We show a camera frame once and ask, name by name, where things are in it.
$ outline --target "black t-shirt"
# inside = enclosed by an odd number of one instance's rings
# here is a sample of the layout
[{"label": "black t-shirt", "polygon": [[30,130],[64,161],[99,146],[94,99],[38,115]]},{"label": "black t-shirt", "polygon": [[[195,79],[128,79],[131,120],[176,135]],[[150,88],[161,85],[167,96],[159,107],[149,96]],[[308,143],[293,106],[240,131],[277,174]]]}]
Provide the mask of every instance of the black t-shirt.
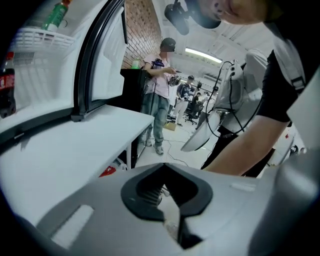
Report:
[{"label": "black t-shirt", "polygon": [[[275,22],[266,22],[265,25],[275,36],[280,33],[283,38],[289,39],[294,44],[302,62],[306,84],[308,84],[320,65],[319,40],[314,30],[319,24],[317,20],[319,15],[316,14],[319,9],[315,6],[319,3],[303,4],[302,6],[287,0],[279,0],[278,2],[284,14]],[[262,92],[261,105],[257,115],[280,122],[289,122],[287,110],[295,102],[298,95],[282,75],[273,51],[268,57]]]},{"label": "black t-shirt", "polygon": [[195,106],[198,100],[199,100],[199,97],[197,95],[194,96],[192,99],[192,106]]}]

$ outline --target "pink shirt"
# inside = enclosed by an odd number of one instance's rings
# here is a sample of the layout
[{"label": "pink shirt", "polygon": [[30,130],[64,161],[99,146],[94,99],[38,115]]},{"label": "pink shirt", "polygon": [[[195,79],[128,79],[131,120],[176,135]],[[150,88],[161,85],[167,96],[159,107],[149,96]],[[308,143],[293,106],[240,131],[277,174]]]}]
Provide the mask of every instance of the pink shirt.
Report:
[{"label": "pink shirt", "polygon": [[[162,59],[159,55],[150,54],[147,57],[144,58],[144,63],[150,63],[151,66],[153,65],[152,62],[154,62],[156,59],[161,59],[164,68],[170,67],[169,63]],[[163,67],[160,66],[154,66],[153,69],[162,69]],[[148,82],[147,88],[146,88],[146,94],[151,94],[155,92],[156,94],[169,99],[169,85],[168,81],[170,80],[171,75],[168,73],[164,73],[162,75],[157,75],[152,77],[152,79]]]}]

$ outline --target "brick wall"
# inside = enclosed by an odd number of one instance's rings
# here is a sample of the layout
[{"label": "brick wall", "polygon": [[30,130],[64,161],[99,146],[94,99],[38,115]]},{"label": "brick wall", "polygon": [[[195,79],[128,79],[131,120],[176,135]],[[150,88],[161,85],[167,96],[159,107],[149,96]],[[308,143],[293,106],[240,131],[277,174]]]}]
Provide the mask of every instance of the brick wall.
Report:
[{"label": "brick wall", "polygon": [[152,0],[126,0],[125,11],[128,46],[122,68],[129,69],[136,58],[159,53],[162,37]]}]

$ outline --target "sneaker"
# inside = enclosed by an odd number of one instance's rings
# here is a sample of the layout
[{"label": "sneaker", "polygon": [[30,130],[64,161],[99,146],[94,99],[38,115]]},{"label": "sneaker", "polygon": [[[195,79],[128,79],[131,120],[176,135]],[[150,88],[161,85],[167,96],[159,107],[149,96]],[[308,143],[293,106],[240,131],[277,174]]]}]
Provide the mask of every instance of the sneaker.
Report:
[{"label": "sneaker", "polygon": [[144,145],[146,145],[147,147],[151,147],[152,146],[152,142],[151,142],[151,139],[147,139],[145,142],[144,142]]},{"label": "sneaker", "polygon": [[156,146],[156,144],[153,144],[154,148],[155,148],[155,152],[158,155],[163,155],[164,154],[164,148],[162,146]]}]

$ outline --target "jeans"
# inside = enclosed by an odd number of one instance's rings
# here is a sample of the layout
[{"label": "jeans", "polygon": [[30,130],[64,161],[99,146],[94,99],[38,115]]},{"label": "jeans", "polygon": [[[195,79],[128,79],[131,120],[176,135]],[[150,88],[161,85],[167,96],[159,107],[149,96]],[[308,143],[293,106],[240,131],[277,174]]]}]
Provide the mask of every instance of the jeans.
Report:
[{"label": "jeans", "polygon": [[151,138],[151,131],[153,129],[153,136],[155,146],[159,147],[164,141],[162,129],[167,120],[169,110],[169,99],[164,98],[156,93],[148,93],[144,95],[141,112],[154,117],[153,125],[150,124],[147,128],[147,137]]}]

